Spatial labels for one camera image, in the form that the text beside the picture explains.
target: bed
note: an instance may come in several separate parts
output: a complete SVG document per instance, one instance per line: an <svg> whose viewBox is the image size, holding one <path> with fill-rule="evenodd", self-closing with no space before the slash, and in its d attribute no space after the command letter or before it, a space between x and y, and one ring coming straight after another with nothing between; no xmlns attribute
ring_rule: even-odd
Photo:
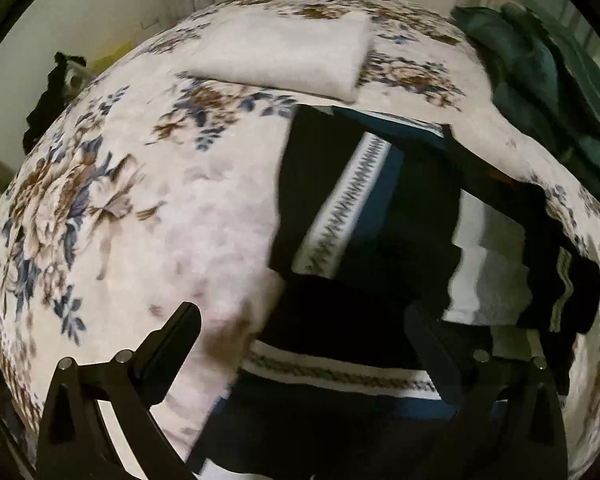
<svg viewBox="0 0 600 480"><path fill-rule="evenodd" d="M293 108L343 104L183 70L207 29L245 6L305 19L369 13L374 49L349 106L451 124L478 156L541 184L549 214L600 264L600 204L500 115L474 49L440 15L404 0L227 0L99 76L0 201L0 369L34 433L59 359L109 360L192 301L202 334L152 409L185 457L282 290L267 255ZM570 378L563 415L576 478L600 450L600 308Z"/></svg>

